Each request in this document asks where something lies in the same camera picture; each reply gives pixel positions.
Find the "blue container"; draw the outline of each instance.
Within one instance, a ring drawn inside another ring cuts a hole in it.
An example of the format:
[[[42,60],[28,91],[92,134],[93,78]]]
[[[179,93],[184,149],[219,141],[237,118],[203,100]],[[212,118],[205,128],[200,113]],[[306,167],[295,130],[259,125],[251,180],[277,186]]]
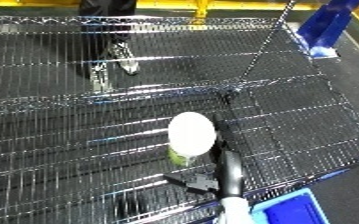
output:
[[[255,224],[329,224],[307,188],[257,204],[251,215]]]

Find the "shoe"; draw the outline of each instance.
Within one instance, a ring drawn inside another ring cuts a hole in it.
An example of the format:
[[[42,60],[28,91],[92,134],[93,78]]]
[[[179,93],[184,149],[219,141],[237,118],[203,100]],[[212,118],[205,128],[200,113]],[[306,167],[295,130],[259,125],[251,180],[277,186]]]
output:
[[[139,73],[139,63],[133,58],[133,54],[125,42],[110,43],[108,53],[116,59],[117,63],[128,75],[137,75]]]
[[[91,65],[90,80],[93,92],[100,93],[112,89],[108,78],[106,62],[100,62],[98,64]]]

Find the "chrome wire grid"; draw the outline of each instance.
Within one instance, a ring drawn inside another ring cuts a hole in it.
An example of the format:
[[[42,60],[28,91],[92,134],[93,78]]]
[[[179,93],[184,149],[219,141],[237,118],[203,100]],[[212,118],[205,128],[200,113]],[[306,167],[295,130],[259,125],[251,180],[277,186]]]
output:
[[[114,27],[129,24],[130,31]],[[247,171],[245,195],[359,163],[359,116],[275,19],[0,17],[0,223],[185,223],[213,195],[164,173],[211,173],[167,158],[181,112],[220,114]],[[245,73],[265,38],[271,43]],[[92,93],[90,45],[130,33],[138,76],[108,63]],[[227,93],[234,97],[226,101]]]

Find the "black pants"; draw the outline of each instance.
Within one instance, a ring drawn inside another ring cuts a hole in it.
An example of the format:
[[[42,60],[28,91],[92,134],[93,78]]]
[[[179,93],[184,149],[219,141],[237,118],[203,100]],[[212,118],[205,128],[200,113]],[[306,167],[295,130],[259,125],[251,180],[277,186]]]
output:
[[[137,0],[81,0],[79,7],[80,16],[133,16],[136,10]],[[82,31],[86,33],[85,49],[87,49],[88,60],[95,60],[106,47],[108,41],[113,43],[125,42],[129,35],[126,33],[111,33],[114,31],[128,31],[130,26],[109,24],[99,26],[92,24],[83,26]]]

